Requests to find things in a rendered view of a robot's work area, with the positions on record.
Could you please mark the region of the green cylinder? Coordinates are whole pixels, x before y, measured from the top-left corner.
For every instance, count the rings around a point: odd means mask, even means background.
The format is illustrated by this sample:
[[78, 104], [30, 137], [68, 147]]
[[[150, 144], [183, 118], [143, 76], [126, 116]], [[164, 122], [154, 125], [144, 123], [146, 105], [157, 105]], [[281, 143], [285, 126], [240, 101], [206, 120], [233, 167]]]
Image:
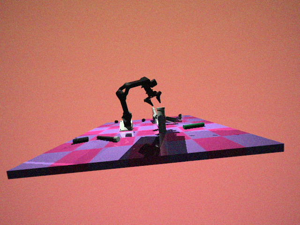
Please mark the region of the green cylinder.
[[187, 124], [187, 125], [183, 125], [183, 129], [187, 129], [187, 128], [196, 128], [196, 127], [203, 127], [204, 126], [204, 122], [201, 123], [194, 123], [194, 124]]

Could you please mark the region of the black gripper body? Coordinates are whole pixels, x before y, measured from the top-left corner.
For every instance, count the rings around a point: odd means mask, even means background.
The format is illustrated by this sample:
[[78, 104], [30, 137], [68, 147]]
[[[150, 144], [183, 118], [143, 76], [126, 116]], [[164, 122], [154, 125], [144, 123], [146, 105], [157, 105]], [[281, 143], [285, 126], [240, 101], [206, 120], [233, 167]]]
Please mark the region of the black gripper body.
[[148, 97], [144, 99], [144, 102], [149, 101], [149, 99], [151, 99], [151, 98], [153, 98], [155, 96], [156, 97], [159, 96], [161, 94], [161, 91], [159, 91], [159, 92], [157, 92], [157, 93], [154, 94], [153, 93], [153, 89], [150, 89], [150, 90], [146, 91], [146, 94], [148, 95]]

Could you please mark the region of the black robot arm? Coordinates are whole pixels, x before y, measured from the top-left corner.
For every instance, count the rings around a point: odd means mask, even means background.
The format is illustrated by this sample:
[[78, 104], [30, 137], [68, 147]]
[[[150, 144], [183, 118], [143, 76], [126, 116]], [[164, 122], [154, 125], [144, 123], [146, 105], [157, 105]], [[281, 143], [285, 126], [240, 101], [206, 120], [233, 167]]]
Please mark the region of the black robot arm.
[[[133, 81], [133, 82], [126, 82], [123, 86], [121, 86], [117, 91], [116, 95], [118, 99], [120, 100], [122, 109], [123, 109], [123, 116], [121, 117], [123, 119], [124, 127], [131, 126], [131, 118], [132, 114], [128, 110], [127, 103], [126, 103], [126, 96], [128, 95], [128, 92], [130, 88], [141, 86], [141, 88], [144, 88], [145, 91], [150, 90], [154, 86], [157, 85], [157, 82], [155, 79], [151, 80], [147, 77], [142, 77], [140, 80]], [[125, 92], [123, 92], [123, 89], [125, 89]]]

